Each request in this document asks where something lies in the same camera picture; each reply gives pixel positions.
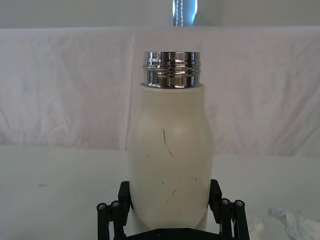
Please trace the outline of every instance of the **scratch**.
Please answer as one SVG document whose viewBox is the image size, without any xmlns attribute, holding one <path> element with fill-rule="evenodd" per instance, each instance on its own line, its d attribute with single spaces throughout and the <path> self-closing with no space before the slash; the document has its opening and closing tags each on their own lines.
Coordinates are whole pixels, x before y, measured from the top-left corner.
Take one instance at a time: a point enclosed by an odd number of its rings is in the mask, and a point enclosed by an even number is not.
<svg viewBox="0 0 320 240">
<path fill-rule="evenodd" d="M 174 158 L 174 156 L 172 155 L 169 147 L 168 147 L 168 144 L 167 144 L 167 141 L 166 141 L 166 132 L 165 132 L 165 129 L 162 128 L 162 131 L 163 131 L 163 140 L 164 140 L 164 144 L 166 146 L 166 148 L 168 149 L 168 152 L 170 153 L 171 157 Z"/>
<path fill-rule="evenodd" d="M 167 145 L 167 143 L 166 143 L 166 133 L 165 133 L 165 129 L 164 128 L 162 128 L 162 130 L 163 130 L 163 139 L 164 139 L 164 144 L 165 145 Z"/>
<path fill-rule="evenodd" d="M 171 151 L 170 151 L 170 149 L 169 149 L 169 147 L 168 147 L 168 145 L 167 145 L 167 144 L 166 144 L 166 148 L 168 149 L 168 151 L 169 151 L 169 153 L 170 153 L 171 157 L 172 157 L 172 158 L 174 158 L 174 156 L 172 155 L 172 153 L 171 153 Z"/>
<path fill-rule="evenodd" d="M 43 187 L 47 187 L 48 186 L 48 184 L 38 184 L 38 188 L 43 188 Z"/>
</svg>

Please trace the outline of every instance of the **cream water bottle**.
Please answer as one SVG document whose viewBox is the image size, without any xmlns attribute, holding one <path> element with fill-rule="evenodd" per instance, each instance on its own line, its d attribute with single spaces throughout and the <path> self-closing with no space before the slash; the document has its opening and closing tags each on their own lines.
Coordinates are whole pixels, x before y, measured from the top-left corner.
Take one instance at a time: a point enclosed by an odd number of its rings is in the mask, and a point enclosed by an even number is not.
<svg viewBox="0 0 320 240">
<path fill-rule="evenodd" d="M 199 80 L 200 54 L 146 52 L 144 57 L 127 146 L 134 215 L 150 230 L 203 229 L 213 137 Z"/>
</svg>

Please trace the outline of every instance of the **crumpled paper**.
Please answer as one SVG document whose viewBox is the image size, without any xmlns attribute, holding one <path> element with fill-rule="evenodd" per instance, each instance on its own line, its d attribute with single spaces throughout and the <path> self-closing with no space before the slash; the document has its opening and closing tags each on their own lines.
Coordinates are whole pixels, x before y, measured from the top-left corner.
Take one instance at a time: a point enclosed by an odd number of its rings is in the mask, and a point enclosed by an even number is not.
<svg viewBox="0 0 320 240">
<path fill-rule="evenodd" d="M 269 214 L 280 219 L 286 234 L 293 240 L 320 240 L 320 222 L 292 213 L 282 208 L 270 208 Z"/>
</svg>

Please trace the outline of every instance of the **white fabric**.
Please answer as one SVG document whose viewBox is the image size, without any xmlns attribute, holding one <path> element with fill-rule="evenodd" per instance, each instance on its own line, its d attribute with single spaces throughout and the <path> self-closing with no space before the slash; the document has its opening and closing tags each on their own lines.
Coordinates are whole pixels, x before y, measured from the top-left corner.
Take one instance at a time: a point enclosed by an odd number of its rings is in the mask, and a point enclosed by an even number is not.
<svg viewBox="0 0 320 240">
<path fill-rule="evenodd" d="M 280 219 L 285 232 L 292 240 L 320 240 L 320 222 L 307 219 L 301 214 L 282 208 L 271 208 L 269 214 Z"/>
<path fill-rule="evenodd" d="M 320 27 L 0 30 L 0 143 L 124 149 L 143 52 L 200 51 L 216 153 L 320 157 L 319 42 Z"/>
</svg>

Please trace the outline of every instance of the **metal threads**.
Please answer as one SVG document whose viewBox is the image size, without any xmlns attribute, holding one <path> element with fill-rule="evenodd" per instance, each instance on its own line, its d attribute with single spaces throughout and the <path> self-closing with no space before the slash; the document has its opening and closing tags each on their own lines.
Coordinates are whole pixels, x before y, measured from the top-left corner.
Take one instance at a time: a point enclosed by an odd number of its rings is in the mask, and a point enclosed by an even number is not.
<svg viewBox="0 0 320 240">
<path fill-rule="evenodd" d="M 111 204 L 111 206 L 114 207 L 114 208 L 118 207 L 119 205 L 120 205 L 120 204 L 119 204 L 118 201 L 114 201 L 114 202 Z"/>
<path fill-rule="evenodd" d="M 194 88 L 199 84 L 199 52 L 144 53 L 144 85 L 160 89 Z"/>
<path fill-rule="evenodd" d="M 224 205 L 228 205 L 228 204 L 229 204 L 229 201 L 228 201 L 227 199 L 222 199 L 222 203 L 223 203 Z"/>
<path fill-rule="evenodd" d="M 240 200 L 237 200 L 237 201 L 235 202 L 235 204 L 236 204 L 237 206 L 239 206 L 239 207 L 243 207 L 243 206 L 244 206 L 244 202 L 243 202 L 243 201 L 240 201 Z"/>
</svg>

